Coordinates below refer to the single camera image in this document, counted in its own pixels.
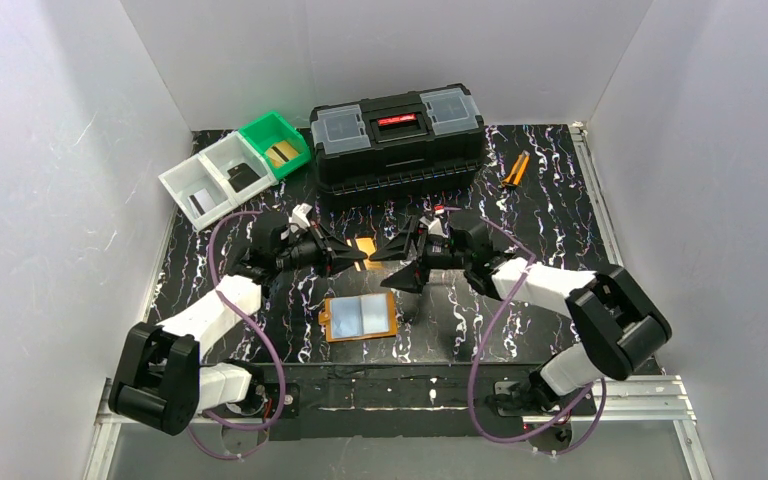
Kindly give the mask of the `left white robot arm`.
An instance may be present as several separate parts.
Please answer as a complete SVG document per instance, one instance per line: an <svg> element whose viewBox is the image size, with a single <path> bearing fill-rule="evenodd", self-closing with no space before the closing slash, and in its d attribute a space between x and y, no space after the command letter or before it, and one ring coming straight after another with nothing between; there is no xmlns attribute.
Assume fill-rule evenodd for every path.
<svg viewBox="0 0 768 480"><path fill-rule="evenodd" d="M366 259L365 252L311 219L302 203L290 215L256 212L251 240L237 249L218 274L215 255L207 254L214 281L211 291L182 312L157 324L133 326L126 335L108 395L109 409L168 435L178 435L199 414L212 415L224 404L259 400L281 415L286 376L274 344L254 320L275 281L285 272L309 269L329 277ZM269 397L263 370L240 360L214 364L205 355L238 323L247 323L266 347L277 373L275 397Z"/></svg>

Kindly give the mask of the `silver white credit card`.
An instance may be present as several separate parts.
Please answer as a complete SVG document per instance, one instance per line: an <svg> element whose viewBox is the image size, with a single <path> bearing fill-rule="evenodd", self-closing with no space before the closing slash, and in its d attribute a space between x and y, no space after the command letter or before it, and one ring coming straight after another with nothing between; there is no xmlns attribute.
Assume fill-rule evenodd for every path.
<svg viewBox="0 0 768 480"><path fill-rule="evenodd" d="M204 216L216 207L216 203L211 192L206 189L200 189L188 196L188 201L193 212L198 216Z"/></svg>

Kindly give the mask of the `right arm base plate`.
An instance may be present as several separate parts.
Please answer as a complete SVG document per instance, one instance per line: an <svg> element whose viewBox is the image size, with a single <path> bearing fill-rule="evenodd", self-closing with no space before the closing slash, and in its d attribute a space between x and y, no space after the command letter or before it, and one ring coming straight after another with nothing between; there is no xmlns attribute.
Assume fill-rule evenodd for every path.
<svg viewBox="0 0 768 480"><path fill-rule="evenodd" d="M561 397L550 394L547 387L531 388L528 380L497 381L492 392L483 399L483 404L500 417L549 416L571 405L580 393L585 397L573 406L570 415L592 415L597 405L593 399L593 384L579 388Z"/></svg>

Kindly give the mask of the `orange card holder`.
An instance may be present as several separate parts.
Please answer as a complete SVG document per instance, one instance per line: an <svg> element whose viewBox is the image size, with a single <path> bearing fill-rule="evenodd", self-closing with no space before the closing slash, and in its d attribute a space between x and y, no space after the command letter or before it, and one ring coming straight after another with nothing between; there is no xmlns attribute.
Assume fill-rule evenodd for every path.
<svg viewBox="0 0 768 480"><path fill-rule="evenodd" d="M390 337L399 330L391 292L327 298L318 322L329 343Z"/></svg>

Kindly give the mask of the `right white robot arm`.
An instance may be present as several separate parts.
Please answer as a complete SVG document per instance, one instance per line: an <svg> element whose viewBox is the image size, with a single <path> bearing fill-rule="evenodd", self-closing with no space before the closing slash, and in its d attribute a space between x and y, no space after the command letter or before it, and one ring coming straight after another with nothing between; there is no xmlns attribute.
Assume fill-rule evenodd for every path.
<svg viewBox="0 0 768 480"><path fill-rule="evenodd" d="M371 259L407 261L382 281L386 288L420 293L432 271L460 270L478 294L569 318L578 342L531 372L516 398L549 404L604 377L625 380L671 339L670 324L624 267L548 266L496 247L490 228L472 211L455 210L446 223L414 215Z"/></svg>

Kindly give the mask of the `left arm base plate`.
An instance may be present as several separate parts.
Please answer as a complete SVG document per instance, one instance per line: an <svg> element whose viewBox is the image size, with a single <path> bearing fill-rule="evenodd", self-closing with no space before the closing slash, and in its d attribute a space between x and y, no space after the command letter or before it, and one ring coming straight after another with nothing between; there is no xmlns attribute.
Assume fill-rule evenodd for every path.
<svg viewBox="0 0 768 480"><path fill-rule="evenodd" d="M278 383L255 383L247 396L240 401L224 403L212 407L211 411L223 417L270 419L278 409L278 401L283 401L281 418L296 418L300 410L301 388L297 383L288 383L285 395L279 395Z"/></svg>

